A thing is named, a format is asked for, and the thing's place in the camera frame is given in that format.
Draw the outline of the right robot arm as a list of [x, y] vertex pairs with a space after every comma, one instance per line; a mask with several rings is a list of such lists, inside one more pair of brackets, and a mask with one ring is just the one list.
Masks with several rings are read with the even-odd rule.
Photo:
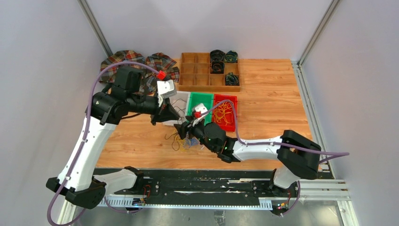
[[269, 190], [282, 196], [300, 179], [314, 180], [318, 176], [321, 147], [293, 130], [269, 139], [245, 140], [229, 137], [216, 123], [186, 121], [174, 124], [180, 138], [196, 138], [208, 150], [226, 163], [252, 159], [278, 160], [282, 166], [273, 171]]

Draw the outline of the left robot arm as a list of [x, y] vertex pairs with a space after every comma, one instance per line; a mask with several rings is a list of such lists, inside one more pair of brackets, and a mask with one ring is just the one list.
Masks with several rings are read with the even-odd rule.
[[85, 209], [93, 209], [104, 197], [123, 189], [132, 194], [143, 191], [144, 175], [138, 169], [128, 166], [105, 175], [95, 175], [94, 169], [108, 138], [129, 113], [147, 114], [153, 125], [179, 118], [169, 100], [177, 93], [174, 81], [159, 72], [154, 95], [140, 95], [144, 76], [141, 69], [121, 67], [113, 82], [92, 95], [79, 141], [63, 171], [48, 179], [48, 189]]

